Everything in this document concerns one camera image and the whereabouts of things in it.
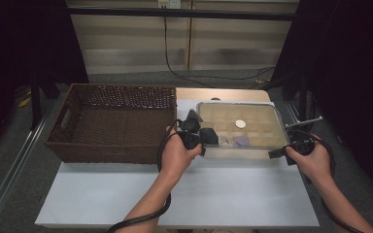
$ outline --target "basket handle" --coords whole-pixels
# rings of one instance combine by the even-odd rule
[[[69,106],[66,106],[66,111],[63,112],[62,117],[60,120],[60,128],[65,129],[66,125],[68,125],[69,119],[71,118],[72,110]]]

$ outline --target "small round object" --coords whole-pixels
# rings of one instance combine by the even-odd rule
[[[245,126],[247,126],[247,123],[243,121],[242,119],[238,119],[237,121],[235,121],[235,125],[238,128],[245,128]]]

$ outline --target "vr controller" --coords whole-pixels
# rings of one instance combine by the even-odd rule
[[[178,131],[177,133],[183,140],[184,147],[186,147],[187,150],[194,149],[200,143],[197,133],[201,128],[199,122],[202,121],[201,116],[199,116],[199,114],[193,109],[189,110],[184,121],[178,120],[181,131]]]
[[[289,141],[290,143],[288,146],[282,147],[279,150],[273,150],[269,151],[269,158],[278,158],[281,156],[285,156],[287,159],[287,164],[288,165],[293,165],[296,164],[296,162],[289,157],[286,147],[291,147],[298,153],[302,155],[308,155],[314,150],[314,140],[310,137],[306,137],[303,135],[296,135],[296,134],[289,134]]]

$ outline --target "human arm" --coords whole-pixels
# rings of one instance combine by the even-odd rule
[[[288,155],[295,160],[299,169],[311,180],[320,193],[328,209],[342,222],[361,232],[373,232],[373,227],[362,217],[332,179],[329,154],[326,148],[315,143],[314,150],[303,156],[291,147],[286,148]],[[337,225],[339,232],[349,232]]]
[[[166,143],[162,153],[162,169],[157,175],[150,189],[125,217],[125,220],[138,216],[145,216],[159,210],[174,186],[178,183],[192,159],[201,152],[198,145],[193,150],[186,150],[183,141],[171,129],[174,134]],[[130,225],[115,231],[116,233],[130,232],[154,232],[158,218]]]

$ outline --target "forearm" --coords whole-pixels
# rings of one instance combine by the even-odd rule
[[[125,220],[138,216],[145,216],[158,211],[165,203],[165,200],[178,179],[170,178],[164,174],[159,174],[151,188],[142,197],[142,199],[132,208],[125,217]],[[134,224],[120,230],[116,233],[129,232],[154,232],[158,222],[158,217],[152,220]]]
[[[333,179],[313,182],[328,209],[341,221],[362,232],[373,232],[373,227],[362,217],[356,208],[336,185]]]

